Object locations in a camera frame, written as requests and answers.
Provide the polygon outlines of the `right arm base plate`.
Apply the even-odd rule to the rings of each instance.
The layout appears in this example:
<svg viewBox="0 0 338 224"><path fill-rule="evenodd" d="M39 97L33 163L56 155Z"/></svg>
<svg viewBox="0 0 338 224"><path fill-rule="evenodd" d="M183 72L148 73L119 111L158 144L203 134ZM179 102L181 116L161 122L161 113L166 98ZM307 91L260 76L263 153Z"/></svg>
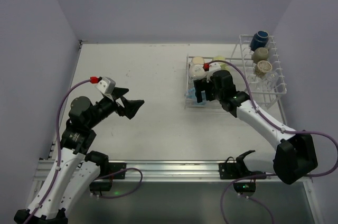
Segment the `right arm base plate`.
<svg viewBox="0 0 338 224"><path fill-rule="evenodd" d="M224 162L218 164L219 177L221 180L239 179L247 176L265 174L261 171L250 171L244 163L247 155L254 153L254 150L249 150L239 155L238 157L228 157Z"/></svg>

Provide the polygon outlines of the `light blue mug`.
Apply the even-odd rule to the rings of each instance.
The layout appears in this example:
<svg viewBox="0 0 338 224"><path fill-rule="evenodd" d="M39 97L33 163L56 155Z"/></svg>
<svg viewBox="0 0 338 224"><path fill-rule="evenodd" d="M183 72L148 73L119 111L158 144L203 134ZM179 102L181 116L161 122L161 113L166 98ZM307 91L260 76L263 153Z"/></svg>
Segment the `light blue mug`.
<svg viewBox="0 0 338 224"><path fill-rule="evenodd" d="M195 89L191 88L189 89L185 94L185 104L187 106L204 106L206 105L206 100L203 100L202 103L196 102L196 96L195 96Z"/></svg>

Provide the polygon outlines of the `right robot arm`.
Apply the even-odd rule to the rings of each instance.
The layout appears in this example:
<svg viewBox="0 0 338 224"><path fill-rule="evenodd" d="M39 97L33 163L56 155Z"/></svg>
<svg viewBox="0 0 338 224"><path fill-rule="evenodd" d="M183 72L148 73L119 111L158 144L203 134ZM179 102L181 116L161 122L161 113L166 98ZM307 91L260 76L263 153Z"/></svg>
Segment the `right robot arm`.
<svg viewBox="0 0 338 224"><path fill-rule="evenodd" d="M236 157L240 176L275 173L284 183L292 184L317 168L313 138L305 131L296 132L274 119L248 93L238 91L227 70L210 78L194 81L197 102L217 100L223 110L250 125L273 148L273 153L249 150Z"/></svg>

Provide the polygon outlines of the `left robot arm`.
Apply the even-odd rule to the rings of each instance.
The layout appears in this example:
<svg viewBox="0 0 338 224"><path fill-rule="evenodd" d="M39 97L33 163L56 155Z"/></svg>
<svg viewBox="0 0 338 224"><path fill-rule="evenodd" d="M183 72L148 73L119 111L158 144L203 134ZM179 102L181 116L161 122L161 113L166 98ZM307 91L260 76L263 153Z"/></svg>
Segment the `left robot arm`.
<svg viewBox="0 0 338 224"><path fill-rule="evenodd" d="M71 210L94 180L111 180L127 171L113 172L107 155L89 151L96 137L93 128L112 113L132 119L144 101L124 98L126 88L100 82L98 89L101 101L92 104L81 96L71 103L65 131L57 134L57 158L34 200L15 214L16 223L68 223Z"/></svg>

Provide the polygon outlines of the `cream and brown cup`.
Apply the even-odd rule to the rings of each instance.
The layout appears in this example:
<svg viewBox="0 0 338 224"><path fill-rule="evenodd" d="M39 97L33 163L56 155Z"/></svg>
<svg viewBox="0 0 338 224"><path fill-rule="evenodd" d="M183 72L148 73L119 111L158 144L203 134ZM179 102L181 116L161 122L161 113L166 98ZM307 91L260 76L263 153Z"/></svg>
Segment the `cream and brown cup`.
<svg viewBox="0 0 338 224"><path fill-rule="evenodd" d="M204 58L203 57L200 57L200 56L196 56L196 57L193 57L192 59L191 59L191 63L193 64L193 65L204 65L205 64L205 60L204 60Z"/></svg>

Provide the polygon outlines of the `light green mug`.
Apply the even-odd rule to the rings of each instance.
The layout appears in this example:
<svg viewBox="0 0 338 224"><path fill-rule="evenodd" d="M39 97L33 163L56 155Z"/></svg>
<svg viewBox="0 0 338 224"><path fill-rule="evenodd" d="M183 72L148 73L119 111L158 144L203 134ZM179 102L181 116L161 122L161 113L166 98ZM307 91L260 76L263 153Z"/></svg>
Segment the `light green mug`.
<svg viewBox="0 0 338 224"><path fill-rule="evenodd" d="M218 55L212 59L212 62L217 63L222 70L227 70L228 66L225 63L225 60L226 60L225 57Z"/></svg>

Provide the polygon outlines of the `clear glass cup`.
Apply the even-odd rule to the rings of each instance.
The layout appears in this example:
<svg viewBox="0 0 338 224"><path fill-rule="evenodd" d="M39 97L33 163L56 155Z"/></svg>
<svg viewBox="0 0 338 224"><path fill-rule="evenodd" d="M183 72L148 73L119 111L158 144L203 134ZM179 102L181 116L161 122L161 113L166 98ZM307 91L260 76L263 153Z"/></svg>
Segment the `clear glass cup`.
<svg viewBox="0 0 338 224"><path fill-rule="evenodd" d="M260 83L260 89L263 92L271 92L274 90L277 81L278 81L279 75L275 71L270 71L267 74L265 74Z"/></svg>

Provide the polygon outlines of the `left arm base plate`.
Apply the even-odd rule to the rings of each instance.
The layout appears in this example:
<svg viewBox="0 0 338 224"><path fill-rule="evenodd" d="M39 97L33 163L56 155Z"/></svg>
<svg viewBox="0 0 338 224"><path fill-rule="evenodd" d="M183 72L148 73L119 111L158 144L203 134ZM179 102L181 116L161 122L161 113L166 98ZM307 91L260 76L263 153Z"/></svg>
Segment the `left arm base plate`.
<svg viewBox="0 0 338 224"><path fill-rule="evenodd" d="M105 162L99 165L94 165L90 169L90 175L93 181L102 179L124 179L126 163L121 162Z"/></svg>

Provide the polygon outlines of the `white floral mug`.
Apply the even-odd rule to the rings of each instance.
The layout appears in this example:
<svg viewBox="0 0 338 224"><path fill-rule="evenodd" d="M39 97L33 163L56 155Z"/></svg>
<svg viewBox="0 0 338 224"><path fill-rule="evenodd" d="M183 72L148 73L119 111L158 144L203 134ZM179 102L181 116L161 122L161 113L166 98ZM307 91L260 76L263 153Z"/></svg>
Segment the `white floral mug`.
<svg viewBox="0 0 338 224"><path fill-rule="evenodd" d="M189 76L189 79L192 81L200 80L207 76L207 72L205 71L203 65L191 64L188 69L188 76Z"/></svg>

